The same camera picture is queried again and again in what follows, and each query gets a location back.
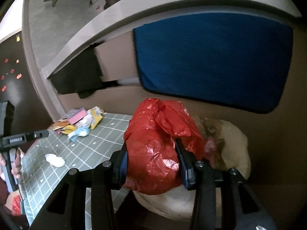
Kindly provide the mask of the dark red sleeve forearm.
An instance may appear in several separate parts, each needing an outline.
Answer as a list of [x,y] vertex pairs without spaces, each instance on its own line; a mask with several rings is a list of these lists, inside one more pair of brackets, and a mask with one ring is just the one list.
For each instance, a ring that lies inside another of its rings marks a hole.
[[9,193],[5,181],[1,179],[0,193],[1,207],[6,212],[8,217],[14,222],[15,225],[21,225],[23,223],[22,215],[12,215],[12,202],[16,196],[20,196],[19,191]]

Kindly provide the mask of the person's left hand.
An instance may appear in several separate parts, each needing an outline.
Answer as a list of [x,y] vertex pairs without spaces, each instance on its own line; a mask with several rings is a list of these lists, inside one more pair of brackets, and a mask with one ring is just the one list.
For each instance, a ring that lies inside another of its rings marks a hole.
[[[5,166],[6,161],[3,158],[3,155],[0,154],[0,157],[1,157],[1,159],[0,159],[1,160],[1,166]],[[21,166],[21,152],[20,152],[19,149],[17,149],[16,150],[16,158],[15,158],[14,162],[12,163],[12,170],[11,170],[12,175],[16,179],[20,179],[20,177],[21,177],[21,168],[22,168],[22,166]],[[1,179],[3,181],[6,181],[2,168],[1,168]]]

